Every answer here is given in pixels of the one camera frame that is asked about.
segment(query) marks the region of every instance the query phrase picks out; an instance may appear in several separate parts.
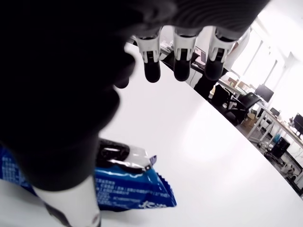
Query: cable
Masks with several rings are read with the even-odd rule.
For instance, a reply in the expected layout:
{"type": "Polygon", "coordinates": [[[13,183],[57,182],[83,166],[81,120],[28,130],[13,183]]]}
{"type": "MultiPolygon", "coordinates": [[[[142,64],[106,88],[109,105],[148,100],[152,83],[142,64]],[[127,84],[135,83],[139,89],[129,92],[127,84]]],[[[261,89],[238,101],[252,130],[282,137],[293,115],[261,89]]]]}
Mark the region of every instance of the cable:
{"type": "Polygon", "coordinates": [[[193,81],[193,78],[195,77],[196,72],[197,72],[197,71],[195,70],[195,73],[194,73],[192,79],[190,80],[190,83],[189,83],[190,86],[191,86],[191,82],[193,81]]]}

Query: snack package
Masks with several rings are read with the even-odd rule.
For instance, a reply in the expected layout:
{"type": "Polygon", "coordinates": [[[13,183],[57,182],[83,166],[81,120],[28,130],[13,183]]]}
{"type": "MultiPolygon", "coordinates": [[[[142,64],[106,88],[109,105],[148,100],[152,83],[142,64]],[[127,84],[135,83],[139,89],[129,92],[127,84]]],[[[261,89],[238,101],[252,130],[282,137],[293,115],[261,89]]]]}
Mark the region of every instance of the snack package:
{"type": "MultiPolygon", "coordinates": [[[[144,149],[100,139],[95,184],[101,210],[124,211],[175,207],[170,185],[153,169],[156,157],[144,149]]],[[[35,192],[26,182],[9,151],[0,146],[0,179],[35,192]]]]}

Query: white shirt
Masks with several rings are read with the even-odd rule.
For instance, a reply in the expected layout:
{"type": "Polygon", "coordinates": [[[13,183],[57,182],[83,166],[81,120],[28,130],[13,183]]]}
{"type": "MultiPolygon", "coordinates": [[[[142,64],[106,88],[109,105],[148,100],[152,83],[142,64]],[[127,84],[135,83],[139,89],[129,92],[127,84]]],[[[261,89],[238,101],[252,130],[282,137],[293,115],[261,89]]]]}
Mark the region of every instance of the white shirt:
{"type": "Polygon", "coordinates": [[[237,41],[239,46],[236,47],[229,55],[227,55],[226,60],[224,62],[224,68],[226,68],[228,71],[232,70],[232,65],[235,63],[237,58],[243,52],[249,40],[250,40],[250,29],[248,29],[244,33],[244,35],[237,41]]]}

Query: ceiling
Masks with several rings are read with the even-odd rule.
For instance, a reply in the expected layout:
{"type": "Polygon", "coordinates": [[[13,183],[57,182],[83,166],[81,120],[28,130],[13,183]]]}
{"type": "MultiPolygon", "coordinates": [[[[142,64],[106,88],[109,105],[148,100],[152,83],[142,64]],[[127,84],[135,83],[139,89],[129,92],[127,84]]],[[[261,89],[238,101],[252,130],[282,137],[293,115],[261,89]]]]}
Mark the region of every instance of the ceiling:
{"type": "Polygon", "coordinates": [[[303,0],[272,0],[258,18],[286,56],[303,61],[303,0]]]}

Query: white tabletop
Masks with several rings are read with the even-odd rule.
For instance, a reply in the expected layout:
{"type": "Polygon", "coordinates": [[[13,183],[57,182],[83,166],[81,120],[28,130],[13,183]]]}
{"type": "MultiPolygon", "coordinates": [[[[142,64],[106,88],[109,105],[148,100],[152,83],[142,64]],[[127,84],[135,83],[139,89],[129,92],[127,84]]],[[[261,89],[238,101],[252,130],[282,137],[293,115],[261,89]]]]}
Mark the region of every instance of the white tabletop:
{"type": "Polygon", "coordinates": [[[222,85],[223,87],[227,88],[228,90],[235,92],[238,95],[246,95],[247,93],[245,93],[242,89],[237,88],[237,87],[233,87],[230,84],[226,83],[224,80],[219,79],[218,80],[218,84],[222,85]]]}
{"type": "MultiPolygon", "coordinates": [[[[102,227],[301,227],[303,201],[253,145],[163,63],[159,82],[149,83],[138,48],[126,50],[136,59],[134,74],[101,135],[157,155],[154,167],[178,205],[105,211],[102,227]]],[[[15,197],[11,187],[0,183],[0,223],[60,226],[37,198],[15,197]]]]}

